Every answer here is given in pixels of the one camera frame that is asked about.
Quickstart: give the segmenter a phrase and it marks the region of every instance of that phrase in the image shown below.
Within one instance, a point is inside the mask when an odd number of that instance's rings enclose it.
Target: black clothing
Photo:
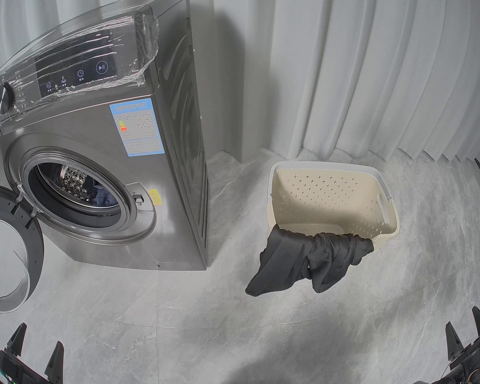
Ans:
[[[259,296],[282,291],[304,278],[312,280],[315,292],[324,292],[345,276],[350,265],[358,265],[372,251],[372,240],[359,235],[307,236],[275,225],[260,254],[260,269],[245,292]]]

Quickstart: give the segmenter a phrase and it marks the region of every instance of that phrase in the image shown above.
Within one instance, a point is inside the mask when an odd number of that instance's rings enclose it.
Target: play/pause button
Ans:
[[[99,61],[97,64],[96,64],[96,71],[103,75],[106,71],[108,70],[108,64],[106,61]]]

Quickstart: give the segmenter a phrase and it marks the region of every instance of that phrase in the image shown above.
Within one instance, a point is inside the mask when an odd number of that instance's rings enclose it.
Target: door lock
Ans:
[[[142,195],[133,194],[132,198],[133,198],[133,201],[135,201],[136,203],[143,203],[144,202],[144,197]]]

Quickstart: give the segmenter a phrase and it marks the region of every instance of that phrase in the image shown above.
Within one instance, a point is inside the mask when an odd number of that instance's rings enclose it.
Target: control knob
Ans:
[[[0,115],[7,113],[15,101],[15,94],[8,83],[0,85]]]

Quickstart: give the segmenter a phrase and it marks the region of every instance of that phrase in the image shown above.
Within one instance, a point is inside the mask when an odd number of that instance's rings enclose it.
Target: yellow warning sticker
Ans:
[[[153,205],[162,205],[162,198],[156,189],[149,189],[148,194],[152,198]]]

